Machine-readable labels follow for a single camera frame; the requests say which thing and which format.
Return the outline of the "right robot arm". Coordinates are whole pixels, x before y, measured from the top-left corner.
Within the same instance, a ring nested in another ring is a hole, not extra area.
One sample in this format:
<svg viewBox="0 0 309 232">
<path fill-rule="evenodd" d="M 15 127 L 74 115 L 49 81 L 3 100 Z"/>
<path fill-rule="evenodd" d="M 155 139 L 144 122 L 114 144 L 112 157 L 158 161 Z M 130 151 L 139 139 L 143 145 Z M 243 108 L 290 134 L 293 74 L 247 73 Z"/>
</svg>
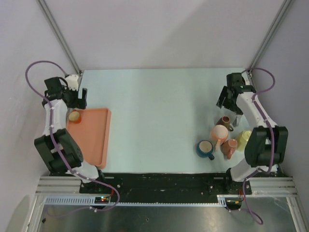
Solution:
<svg viewBox="0 0 309 232">
<path fill-rule="evenodd" d="M 223 181 L 224 190 L 230 194 L 240 189 L 240 182 L 257 173 L 270 174 L 273 166 L 284 160 L 288 130 L 271 119 L 258 99 L 259 94 L 246 84 L 242 73 L 234 72 L 226 76 L 226 85 L 216 103 L 219 108 L 234 112 L 237 119 L 244 116 L 251 127 L 244 159 L 229 169 L 231 177 Z"/>
</svg>

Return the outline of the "orange mug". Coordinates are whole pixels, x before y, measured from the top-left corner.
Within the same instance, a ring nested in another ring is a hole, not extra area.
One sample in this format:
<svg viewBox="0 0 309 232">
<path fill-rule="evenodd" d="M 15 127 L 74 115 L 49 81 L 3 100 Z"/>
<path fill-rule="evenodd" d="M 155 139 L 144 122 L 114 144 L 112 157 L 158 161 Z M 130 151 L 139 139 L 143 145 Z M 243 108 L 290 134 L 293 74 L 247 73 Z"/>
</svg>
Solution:
<svg viewBox="0 0 309 232">
<path fill-rule="evenodd" d="M 72 123 L 75 123 L 75 124 L 80 123 L 81 120 L 82 120 L 81 114 L 80 114 L 80 112 L 77 111 L 77 110 L 72 110 L 72 111 L 69 113 L 68 119 L 69 119 L 69 122 L 72 122 Z"/>
</svg>

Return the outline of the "dark brown mug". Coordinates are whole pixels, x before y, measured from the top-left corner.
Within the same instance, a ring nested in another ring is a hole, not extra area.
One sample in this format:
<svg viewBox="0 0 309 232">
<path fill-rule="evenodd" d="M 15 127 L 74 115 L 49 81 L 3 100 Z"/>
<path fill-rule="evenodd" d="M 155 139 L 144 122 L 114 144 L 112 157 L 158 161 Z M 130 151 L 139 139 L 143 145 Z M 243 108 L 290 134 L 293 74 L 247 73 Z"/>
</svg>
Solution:
<svg viewBox="0 0 309 232">
<path fill-rule="evenodd" d="M 217 121 L 216 125 L 223 125 L 223 126 L 225 126 L 228 129 L 228 131 L 233 131 L 234 130 L 234 128 L 233 128 L 233 126 L 231 124 L 231 120 L 230 120 L 230 118 L 228 116 L 221 117 Z"/>
</svg>

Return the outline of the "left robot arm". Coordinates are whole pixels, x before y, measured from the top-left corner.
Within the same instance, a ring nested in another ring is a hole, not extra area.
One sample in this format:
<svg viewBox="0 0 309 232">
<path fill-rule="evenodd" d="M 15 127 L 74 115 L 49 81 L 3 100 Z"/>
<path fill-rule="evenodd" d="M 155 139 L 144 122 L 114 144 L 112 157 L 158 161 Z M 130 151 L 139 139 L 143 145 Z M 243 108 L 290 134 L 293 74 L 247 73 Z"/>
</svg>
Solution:
<svg viewBox="0 0 309 232">
<path fill-rule="evenodd" d="M 46 111 L 45 127 L 34 145 L 51 173 L 74 175 L 101 193 L 107 188 L 102 171 L 84 160 L 80 147 L 66 129 L 69 109 L 85 109 L 87 106 L 86 88 L 82 90 L 82 97 L 78 97 L 80 82 L 81 78 L 76 74 L 45 80 L 47 89 L 42 97 Z"/>
</svg>

